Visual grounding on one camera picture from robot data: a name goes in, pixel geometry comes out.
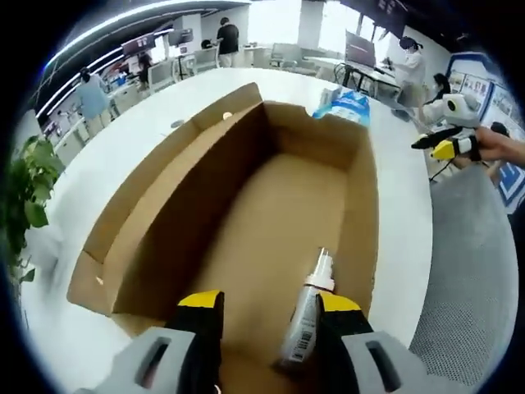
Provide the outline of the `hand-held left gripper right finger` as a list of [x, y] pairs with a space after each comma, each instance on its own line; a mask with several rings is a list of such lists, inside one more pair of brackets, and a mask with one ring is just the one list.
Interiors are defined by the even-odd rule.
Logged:
[[446, 393], [448, 381], [396, 338], [372, 329], [354, 301], [317, 295], [315, 352], [324, 393]]

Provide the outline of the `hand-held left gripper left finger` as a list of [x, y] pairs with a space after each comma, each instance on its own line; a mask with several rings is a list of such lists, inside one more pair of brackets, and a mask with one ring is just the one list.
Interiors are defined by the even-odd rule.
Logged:
[[165, 327], [150, 327], [115, 355], [110, 373], [78, 393], [220, 393], [224, 293], [194, 293]]

